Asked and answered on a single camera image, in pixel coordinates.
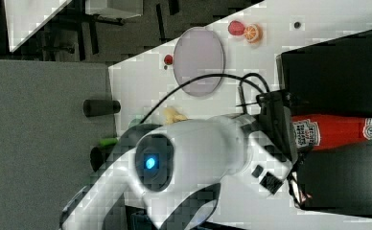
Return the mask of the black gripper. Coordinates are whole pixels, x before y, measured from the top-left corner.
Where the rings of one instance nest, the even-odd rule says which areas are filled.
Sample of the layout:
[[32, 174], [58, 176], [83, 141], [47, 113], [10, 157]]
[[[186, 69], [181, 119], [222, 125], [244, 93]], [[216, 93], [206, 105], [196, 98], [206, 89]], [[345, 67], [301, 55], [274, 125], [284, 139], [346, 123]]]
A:
[[256, 101], [260, 106], [257, 116], [262, 131], [274, 144], [270, 154], [282, 162], [295, 163], [298, 159], [291, 123], [289, 93], [286, 90], [260, 94]]

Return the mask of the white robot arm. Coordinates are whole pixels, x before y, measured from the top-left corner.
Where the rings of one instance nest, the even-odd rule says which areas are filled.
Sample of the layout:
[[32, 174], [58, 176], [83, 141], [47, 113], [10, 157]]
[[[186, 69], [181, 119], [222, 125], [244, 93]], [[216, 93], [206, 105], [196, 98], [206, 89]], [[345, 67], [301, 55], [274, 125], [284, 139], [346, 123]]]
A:
[[59, 230], [102, 230], [126, 189], [139, 197], [158, 230], [190, 230], [216, 210], [221, 182], [232, 177], [260, 199], [275, 196], [297, 161], [289, 96], [257, 97], [257, 115], [230, 114], [167, 126], [139, 125], [120, 157], [66, 205]]

